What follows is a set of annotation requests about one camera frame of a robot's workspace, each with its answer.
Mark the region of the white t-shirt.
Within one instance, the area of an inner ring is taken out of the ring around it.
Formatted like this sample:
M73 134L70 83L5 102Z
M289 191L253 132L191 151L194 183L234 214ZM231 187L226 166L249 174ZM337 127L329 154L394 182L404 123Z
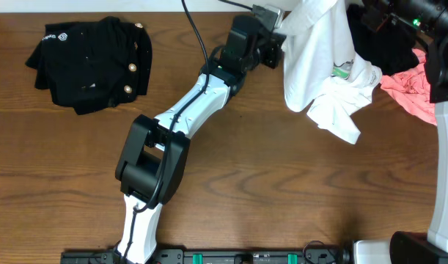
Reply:
M304 0L277 30L286 39L284 99L320 129L349 144L361 134L351 116L371 104L382 71L355 50L343 0Z

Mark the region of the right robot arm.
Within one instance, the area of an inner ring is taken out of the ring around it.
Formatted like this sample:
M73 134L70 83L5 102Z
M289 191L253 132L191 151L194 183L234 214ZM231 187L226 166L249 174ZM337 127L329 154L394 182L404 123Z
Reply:
M433 104L438 168L434 207L426 232L396 231L386 240L356 241L352 263L448 263L448 1L364 1L363 23L379 31L401 23L410 32L427 36L425 76Z

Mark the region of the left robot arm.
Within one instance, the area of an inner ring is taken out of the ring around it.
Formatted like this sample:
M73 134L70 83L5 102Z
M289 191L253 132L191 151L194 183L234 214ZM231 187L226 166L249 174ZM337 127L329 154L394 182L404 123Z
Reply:
M183 178L191 138L244 85L258 65L276 68L285 37L275 33L282 17L237 15L224 45L205 53L197 82L173 107L132 123L115 170L124 194L126 218L116 263L146 263L157 242L161 209Z

